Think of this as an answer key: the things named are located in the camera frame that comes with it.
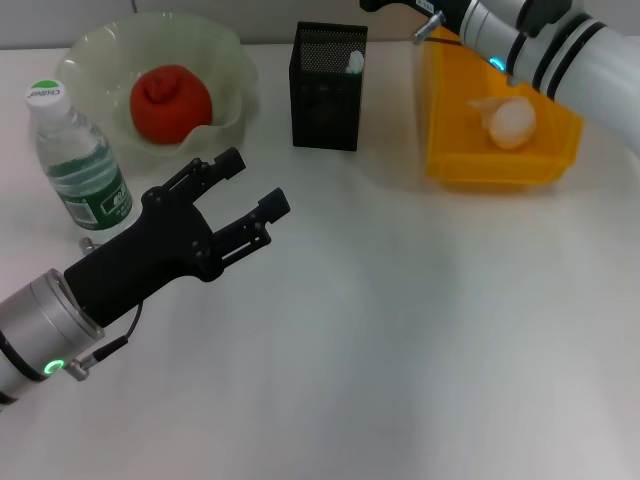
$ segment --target pen holder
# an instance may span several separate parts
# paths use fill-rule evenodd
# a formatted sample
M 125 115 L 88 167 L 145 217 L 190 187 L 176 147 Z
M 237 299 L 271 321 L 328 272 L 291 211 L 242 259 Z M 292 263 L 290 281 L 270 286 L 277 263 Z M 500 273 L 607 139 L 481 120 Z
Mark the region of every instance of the pen holder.
M 350 25 L 298 23 L 289 65 L 294 146 L 358 149 L 364 67 L 361 73 L 346 72 L 353 71 L 352 54 L 364 59 L 367 31 Z

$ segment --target yellow plastic bin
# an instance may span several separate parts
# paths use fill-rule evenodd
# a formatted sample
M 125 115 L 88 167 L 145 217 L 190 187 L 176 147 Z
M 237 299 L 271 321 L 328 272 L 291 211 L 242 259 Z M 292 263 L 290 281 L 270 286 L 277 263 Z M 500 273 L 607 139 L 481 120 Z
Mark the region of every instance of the yellow plastic bin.
M 457 40 L 444 29 L 438 38 Z M 575 163 L 583 122 L 528 85 L 512 88 L 503 73 L 456 45 L 429 43 L 424 49 L 428 175 L 444 184 L 544 185 Z M 537 114 L 537 131 L 525 146 L 505 151 L 482 128 L 469 102 L 521 96 Z

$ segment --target white table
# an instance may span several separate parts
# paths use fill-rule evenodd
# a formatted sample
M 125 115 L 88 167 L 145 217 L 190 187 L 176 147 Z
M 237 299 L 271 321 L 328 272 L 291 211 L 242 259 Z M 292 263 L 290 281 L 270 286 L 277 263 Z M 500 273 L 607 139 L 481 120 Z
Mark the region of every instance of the white table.
M 169 285 L 89 381 L 58 374 L 5 411 L 0 477 L 637 479 L 635 158 L 589 126 L 554 188 L 443 192 L 403 43 L 369 46 L 357 154 L 296 149 L 290 49 L 249 48 L 261 104 L 228 138 L 249 168 L 198 203 L 218 227 L 282 187 L 273 244 Z M 0 53 L 2 297 L 80 257 L 22 105 L 62 53 Z M 139 197 L 186 160 L 123 167 Z

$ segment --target white wall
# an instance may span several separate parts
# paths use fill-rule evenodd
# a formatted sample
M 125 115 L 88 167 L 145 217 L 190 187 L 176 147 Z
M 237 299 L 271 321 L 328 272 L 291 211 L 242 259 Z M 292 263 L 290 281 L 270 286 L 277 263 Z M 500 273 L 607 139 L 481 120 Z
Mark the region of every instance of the white wall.
M 84 33 L 130 15 L 131 0 L 0 0 L 0 48 L 72 44 Z M 640 0 L 584 0 L 596 17 L 640 34 Z M 408 39 L 423 18 L 391 5 L 376 14 L 359 0 L 136 0 L 140 11 L 192 12 L 236 30 L 245 42 L 288 42 L 298 20 L 369 25 L 369 38 Z

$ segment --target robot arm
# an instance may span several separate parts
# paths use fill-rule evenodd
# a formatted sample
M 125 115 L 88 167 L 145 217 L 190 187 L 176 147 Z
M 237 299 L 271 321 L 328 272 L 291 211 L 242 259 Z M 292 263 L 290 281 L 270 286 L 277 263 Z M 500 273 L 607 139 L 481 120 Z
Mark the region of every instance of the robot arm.
M 104 337 L 103 328 L 167 283 L 183 276 L 212 282 L 271 243 L 266 224 L 290 211 L 280 189 L 215 233 L 193 205 L 244 168 L 236 149 L 213 165 L 193 160 L 144 194 L 142 215 L 128 230 L 64 275 L 51 270 L 0 303 L 0 411 L 60 368 L 81 380 L 77 367 L 84 363 L 76 357 Z M 100 359 L 126 343 L 120 340 Z
M 593 19 L 580 0 L 361 0 L 404 3 L 430 17 L 506 75 L 620 135 L 640 155 L 640 43 Z

